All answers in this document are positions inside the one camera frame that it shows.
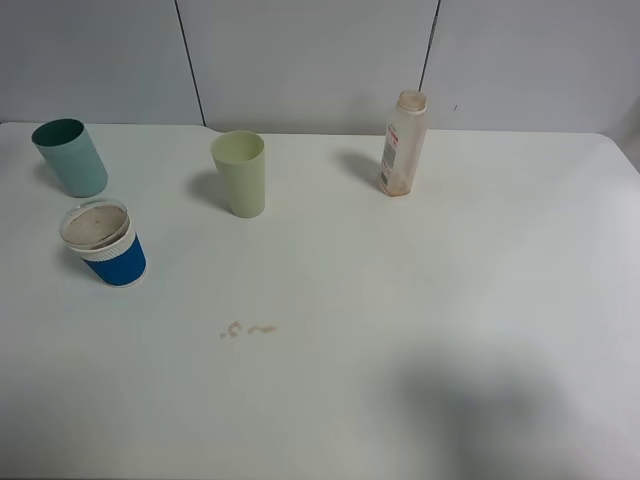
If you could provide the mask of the teal green plastic cup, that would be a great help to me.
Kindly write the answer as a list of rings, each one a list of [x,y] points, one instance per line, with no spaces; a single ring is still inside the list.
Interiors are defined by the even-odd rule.
[[[81,121],[47,122],[32,133],[31,141],[68,195],[89,198],[107,186],[107,170]]]

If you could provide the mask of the blue paper cup with lid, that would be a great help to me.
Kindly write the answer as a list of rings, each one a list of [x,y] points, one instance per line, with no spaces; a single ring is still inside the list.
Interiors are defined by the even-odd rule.
[[[147,260],[127,208],[114,199],[95,199],[69,210],[59,234],[98,277],[111,287],[135,284]]]

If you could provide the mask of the clear plastic drink bottle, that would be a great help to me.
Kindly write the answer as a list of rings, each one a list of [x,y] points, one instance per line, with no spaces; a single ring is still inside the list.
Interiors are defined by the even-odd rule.
[[[388,196],[410,193],[427,131],[427,99],[423,92],[400,93],[389,117],[379,181]]]

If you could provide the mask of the pale yellow-green plastic cup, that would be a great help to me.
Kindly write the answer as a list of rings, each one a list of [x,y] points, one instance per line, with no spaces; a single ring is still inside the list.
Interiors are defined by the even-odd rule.
[[[253,218],[265,208],[265,144],[250,131],[219,135],[211,145],[211,155],[222,176],[232,213]]]

